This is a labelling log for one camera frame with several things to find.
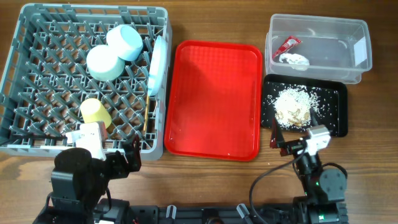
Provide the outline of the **mint green bowl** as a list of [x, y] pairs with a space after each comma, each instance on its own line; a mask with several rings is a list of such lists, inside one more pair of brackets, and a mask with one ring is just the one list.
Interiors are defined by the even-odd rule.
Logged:
[[111, 81], [124, 71], [125, 62], [108, 45], [93, 47], [86, 57], [89, 74], [101, 82]]

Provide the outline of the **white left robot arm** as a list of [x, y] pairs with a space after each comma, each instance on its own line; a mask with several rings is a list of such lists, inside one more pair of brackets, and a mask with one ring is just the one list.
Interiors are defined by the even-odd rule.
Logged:
[[130, 203], [111, 197], [109, 181], [124, 179], [141, 168], [138, 136], [119, 151], [95, 159], [90, 151], [73, 147], [59, 153], [51, 173], [52, 192], [34, 223], [138, 223]]

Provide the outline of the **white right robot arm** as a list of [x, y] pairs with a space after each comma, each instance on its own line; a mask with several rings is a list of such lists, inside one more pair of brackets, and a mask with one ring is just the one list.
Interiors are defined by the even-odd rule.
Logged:
[[313, 126], [305, 136], [286, 141], [277, 119], [272, 120], [271, 148], [280, 149], [280, 155], [292, 156], [294, 170], [301, 181], [305, 195], [295, 197], [290, 219], [295, 223], [345, 223], [345, 191], [348, 173], [335, 163], [322, 163], [319, 151], [328, 147], [330, 131], [324, 125]]

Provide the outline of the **white plastic fork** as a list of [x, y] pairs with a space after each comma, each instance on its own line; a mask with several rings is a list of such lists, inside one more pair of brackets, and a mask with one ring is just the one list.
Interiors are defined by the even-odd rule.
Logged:
[[152, 113], [152, 116], [153, 116], [153, 117], [156, 117], [156, 114], [157, 114], [157, 107], [158, 107], [158, 101], [155, 101], [155, 107], [154, 107], [154, 111], [153, 111], [153, 113]]

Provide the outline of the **light blue bowl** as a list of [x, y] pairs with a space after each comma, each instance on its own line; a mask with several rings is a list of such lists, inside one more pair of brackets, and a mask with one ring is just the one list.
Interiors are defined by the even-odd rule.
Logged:
[[106, 34], [106, 42], [115, 54], [125, 61], [136, 60], [144, 46], [140, 34], [125, 24], [111, 29]]

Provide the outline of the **wooden chopstick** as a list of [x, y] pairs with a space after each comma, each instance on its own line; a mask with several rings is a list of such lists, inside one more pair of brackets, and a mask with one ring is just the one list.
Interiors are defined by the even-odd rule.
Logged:
[[149, 101], [150, 101], [150, 96], [146, 96], [146, 108], [145, 108], [145, 114], [144, 114], [144, 125], [142, 131], [146, 133], [147, 130], [147, 121], [148, 121], [148, 114], [149, 114]]

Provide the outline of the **yellow plastic cup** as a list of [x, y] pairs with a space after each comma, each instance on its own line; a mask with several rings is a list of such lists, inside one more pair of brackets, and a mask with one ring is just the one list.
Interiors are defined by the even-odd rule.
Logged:
[[80, 112], [84, 123], [92, 123], [102, 121], [105, 127], [111, 125], [111, 115], [108, 113], [104, 105], [96, 98], [88, 98], [80, 105]]

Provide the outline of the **red foil wrapper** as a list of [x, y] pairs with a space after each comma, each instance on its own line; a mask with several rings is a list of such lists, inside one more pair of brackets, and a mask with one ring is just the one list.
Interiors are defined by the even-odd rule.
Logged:
[[284, 43], [272, 54], [272, 58], [276, 58], [276, 56], [287, 52], [292, 47], [295, 47], [298, 44], [301, 44], [302, 41], [292, 35], [288, 36]]

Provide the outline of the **light blue plate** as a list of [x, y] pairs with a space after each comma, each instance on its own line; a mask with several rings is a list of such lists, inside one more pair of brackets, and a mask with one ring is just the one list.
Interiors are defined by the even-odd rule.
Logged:
[[155, 96], [162, 85], [164, 72], [166, 69], [167, 62], [167, 47], [166, 40], [158, 36], [155, 40], [155, 45], [152, 53], [152, 59], [150, 61], [150, 70], [148, 78], [148, 95]]

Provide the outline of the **white tissue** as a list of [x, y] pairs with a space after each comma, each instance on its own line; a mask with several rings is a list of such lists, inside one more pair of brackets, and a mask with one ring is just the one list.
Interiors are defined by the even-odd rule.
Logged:
[[280, 63], [288, 63], [294, 70], [306, 71], [310, 66], [307, 58], [299, 54], [282, 53], [279, 55]]

